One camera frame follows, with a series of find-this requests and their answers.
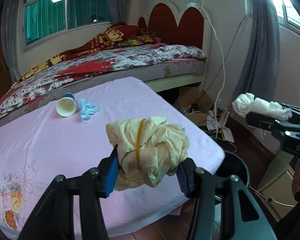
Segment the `grey curtain right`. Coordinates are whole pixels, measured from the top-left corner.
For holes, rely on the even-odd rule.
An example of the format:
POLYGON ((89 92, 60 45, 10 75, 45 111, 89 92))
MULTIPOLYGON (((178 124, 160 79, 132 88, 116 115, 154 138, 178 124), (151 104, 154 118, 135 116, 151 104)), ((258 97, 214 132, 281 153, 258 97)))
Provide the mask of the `grey curtain right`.
POLYGON ((253 0, 253 23, 247 57, 233 93, 274 98, 280 61, 279 20, 272 0, 253 0))

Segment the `bed frame with red headboard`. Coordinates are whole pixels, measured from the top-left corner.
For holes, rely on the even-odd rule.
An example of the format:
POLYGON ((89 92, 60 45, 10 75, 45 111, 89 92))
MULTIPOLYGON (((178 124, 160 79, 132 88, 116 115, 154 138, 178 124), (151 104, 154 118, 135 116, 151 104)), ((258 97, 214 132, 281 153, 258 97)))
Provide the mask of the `bed frame with red headboard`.
POLYGON ((156 91, 203 81, 210 28, 196 3, 161 2, 137 25, 116 23, 81 47, 34 67, 0 98, 0 127, 65 93, 125 77, 156 91))

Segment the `window with green curtain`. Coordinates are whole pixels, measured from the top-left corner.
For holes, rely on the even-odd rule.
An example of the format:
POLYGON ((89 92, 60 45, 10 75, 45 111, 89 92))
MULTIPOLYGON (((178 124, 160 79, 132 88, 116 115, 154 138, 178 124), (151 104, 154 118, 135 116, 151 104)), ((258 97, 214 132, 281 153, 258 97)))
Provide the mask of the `window with green curtain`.
POLYGON ((24 51, 72 30, 111 22, 107 0, 22 0, 21 7, 24 51))

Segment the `black trash bucket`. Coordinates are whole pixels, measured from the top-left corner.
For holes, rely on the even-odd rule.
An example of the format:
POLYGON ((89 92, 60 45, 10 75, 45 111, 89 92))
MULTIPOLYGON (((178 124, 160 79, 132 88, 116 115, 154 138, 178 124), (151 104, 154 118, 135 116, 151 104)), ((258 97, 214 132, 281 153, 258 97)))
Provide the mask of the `black trash bucket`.
POLYGON ((224 179, 231 175, 236 175, 248 187, 250 184, 250 171, 245 161, 236 153, 224 151, 225 158, 213 175, 213 183, 215 187, 219 187, 224 179))

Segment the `cardboard box under bed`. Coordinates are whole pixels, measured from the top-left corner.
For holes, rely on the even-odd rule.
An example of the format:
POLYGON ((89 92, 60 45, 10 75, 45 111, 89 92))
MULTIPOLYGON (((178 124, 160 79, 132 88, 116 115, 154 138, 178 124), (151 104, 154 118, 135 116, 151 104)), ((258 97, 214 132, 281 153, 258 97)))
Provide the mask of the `cardboard box under bed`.
POLYGON ((183 113, 197 126, 212 125, 208 113, 213 108, 214 101, 204 90, 198 87, 180 87, 179 96, 174 107, 183 113))

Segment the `blue white paper cup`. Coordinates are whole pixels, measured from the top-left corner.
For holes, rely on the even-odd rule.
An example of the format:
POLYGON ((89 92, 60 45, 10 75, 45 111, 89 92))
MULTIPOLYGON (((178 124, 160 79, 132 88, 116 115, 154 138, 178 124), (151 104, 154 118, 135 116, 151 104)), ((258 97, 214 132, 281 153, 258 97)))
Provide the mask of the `blue white paper cup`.
POLYGON ((57 113, 62 117, 69 117, 76 113, 77 111, 77 102, 72 93, 66 93, 58 101, 56 105, 57 113))

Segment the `red patterned blanket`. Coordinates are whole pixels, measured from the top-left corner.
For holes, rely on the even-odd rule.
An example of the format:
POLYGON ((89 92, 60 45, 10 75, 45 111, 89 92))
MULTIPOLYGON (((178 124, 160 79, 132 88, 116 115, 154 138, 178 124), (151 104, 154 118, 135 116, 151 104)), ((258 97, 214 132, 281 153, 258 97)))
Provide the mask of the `red patterned blanket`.
POLYGON ((12 86, 15 87, 18 83, 21 83, 22 81, 60 62, 68 61, 99 51, 110 50, 119 47, 134 47, 144 44, 156 44, 159 42, 161 42, 161 38, 157 37, 156 33, 153 31, 143 29, 135 25, 127 25, 123 22, 118 22, 111 25, 103 32, 97 34, 93 39, 84 45, 63 51, 47 61, 34 66, 20 79, 15 81, 12 86))

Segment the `light blue glove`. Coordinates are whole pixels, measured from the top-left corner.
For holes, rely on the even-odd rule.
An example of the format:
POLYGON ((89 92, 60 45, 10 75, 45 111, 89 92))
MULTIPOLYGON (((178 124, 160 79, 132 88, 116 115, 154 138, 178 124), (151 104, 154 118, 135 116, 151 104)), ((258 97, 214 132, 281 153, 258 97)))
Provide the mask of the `light blue glove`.
POLYGON ((80 100, 80 118, 83 122, 89 122, 91 117, 99 111, 99 108, 88 103, 85 99, 80 100))

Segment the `grey curtain left of window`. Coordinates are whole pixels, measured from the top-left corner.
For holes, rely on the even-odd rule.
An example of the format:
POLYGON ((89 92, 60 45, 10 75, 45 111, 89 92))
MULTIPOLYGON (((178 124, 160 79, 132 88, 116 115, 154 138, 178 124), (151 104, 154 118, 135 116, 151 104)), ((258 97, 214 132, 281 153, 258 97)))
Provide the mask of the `grey curtain left of window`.
POLYGON ((20 78, 17 63, 17 20, 20 0, 5 0, 1 15, 1 44, 12 83, 20 78))

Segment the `white tissue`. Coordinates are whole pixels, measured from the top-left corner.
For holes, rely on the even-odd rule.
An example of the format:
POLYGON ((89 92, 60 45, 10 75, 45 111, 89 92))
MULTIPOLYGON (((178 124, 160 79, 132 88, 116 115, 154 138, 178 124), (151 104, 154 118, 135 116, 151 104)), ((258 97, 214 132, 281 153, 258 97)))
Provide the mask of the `white tissue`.
POLYGON ((240 94, 233 102, 234 111, 245 118, 248 113, 254 112, 268 117, 288 121, 292 117, 291 108, 283 108, 278 102, 268 102, 261 98, 256 98, 252 93, 240 94))

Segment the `beige cloth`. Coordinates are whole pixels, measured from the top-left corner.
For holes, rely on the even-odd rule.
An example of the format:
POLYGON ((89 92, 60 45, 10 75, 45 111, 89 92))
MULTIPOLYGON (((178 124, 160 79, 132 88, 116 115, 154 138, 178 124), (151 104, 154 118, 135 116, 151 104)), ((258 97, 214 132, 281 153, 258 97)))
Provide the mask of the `beige cloth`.
POLYGON ((141 185, 157 187, 164 176, 176 173, 190 146, 185 129, 169 123, 164 116, 110 122, 106 133, 117 147, 120 169, 116 191, 141 185))

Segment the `floral bed sheet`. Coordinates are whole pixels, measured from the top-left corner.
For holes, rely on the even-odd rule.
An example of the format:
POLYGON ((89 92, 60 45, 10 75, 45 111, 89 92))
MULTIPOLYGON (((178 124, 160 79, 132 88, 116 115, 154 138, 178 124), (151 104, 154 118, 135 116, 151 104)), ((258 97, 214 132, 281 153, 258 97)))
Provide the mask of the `floral bed sheet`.
POLYGON ((104 50, 60 62, 12 86, 0 98, 0 119, 55 89, 88 77, 176 59, 207 58, 205 51, 194 46, 157 43, 104 50))

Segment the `white router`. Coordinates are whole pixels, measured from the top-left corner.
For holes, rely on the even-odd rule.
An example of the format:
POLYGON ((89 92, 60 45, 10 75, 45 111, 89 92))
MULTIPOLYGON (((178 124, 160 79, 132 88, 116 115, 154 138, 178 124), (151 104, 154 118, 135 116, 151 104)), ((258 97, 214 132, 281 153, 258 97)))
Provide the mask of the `white router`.
POLYGON ((234 137, 231 129, 226 127, 226 123, 230 116, 230 112, 225 108, 221 113, 215 113, 209 110, 206 117, 206 127, 208 132, 211 133, 212 138, 217 140, 219 136, 223 141, 234 143, 234 137))

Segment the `pink floral table cloth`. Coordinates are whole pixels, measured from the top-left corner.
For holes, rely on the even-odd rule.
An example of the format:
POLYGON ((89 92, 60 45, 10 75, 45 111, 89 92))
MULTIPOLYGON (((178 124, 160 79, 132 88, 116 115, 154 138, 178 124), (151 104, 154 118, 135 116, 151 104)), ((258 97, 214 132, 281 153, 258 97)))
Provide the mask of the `pink floral table cloth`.
POLYGON ((79 114, 64 118, 57 103, 0 127, 0 227, 17 238, 38 200, 55 176, 82 175, 110 156, 106 124, 130 118, 164 116, 185 129, 188 156, 213 173, 224 151, 206 133, 142 81, 126 77, 75 94, 98 107, 89 122, 79 114))

